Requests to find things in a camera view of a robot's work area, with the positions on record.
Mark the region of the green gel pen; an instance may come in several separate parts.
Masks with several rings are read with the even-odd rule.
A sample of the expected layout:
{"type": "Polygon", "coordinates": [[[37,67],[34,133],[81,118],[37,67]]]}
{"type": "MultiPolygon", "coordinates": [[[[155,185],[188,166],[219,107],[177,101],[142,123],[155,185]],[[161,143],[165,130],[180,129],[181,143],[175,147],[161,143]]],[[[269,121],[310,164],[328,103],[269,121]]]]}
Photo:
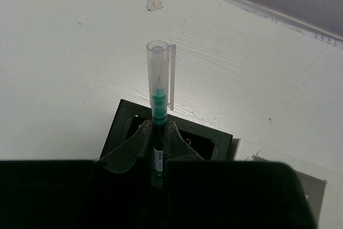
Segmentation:
{"type": "Polygon", "coordinates": [[[152,41],[146,45],[148,85],[153,123],[155,181],[163,187],[163,137],[167,109],[174,109],[176,45],[152,41]]]}

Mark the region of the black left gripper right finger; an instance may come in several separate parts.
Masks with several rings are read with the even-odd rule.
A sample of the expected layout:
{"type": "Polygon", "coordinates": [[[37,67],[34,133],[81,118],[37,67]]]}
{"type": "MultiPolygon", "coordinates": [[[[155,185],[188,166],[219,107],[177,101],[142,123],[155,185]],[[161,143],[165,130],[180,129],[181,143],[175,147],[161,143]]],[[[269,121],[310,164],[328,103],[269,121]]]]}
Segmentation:
{"type": "Polygon", "coordinates": [[[204,160],[186,141],[181,134],[175,122],[168,121],[165,126],[163,137],[163,164],[168,161],[189,161],[204,160]]]}

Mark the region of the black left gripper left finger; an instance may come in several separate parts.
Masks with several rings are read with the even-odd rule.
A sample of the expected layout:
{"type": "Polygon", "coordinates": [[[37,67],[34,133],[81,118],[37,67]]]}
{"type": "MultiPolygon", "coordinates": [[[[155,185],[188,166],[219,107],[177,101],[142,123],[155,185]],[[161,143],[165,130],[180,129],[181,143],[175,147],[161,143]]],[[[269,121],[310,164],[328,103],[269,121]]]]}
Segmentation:
{"type": "Polygon", "coordinates": [[[150,155],[152,132],[152,121],[144,121],[132,137],[96,163],[111,173],[128,172],[138,161],[144,160],[150,155]]]}

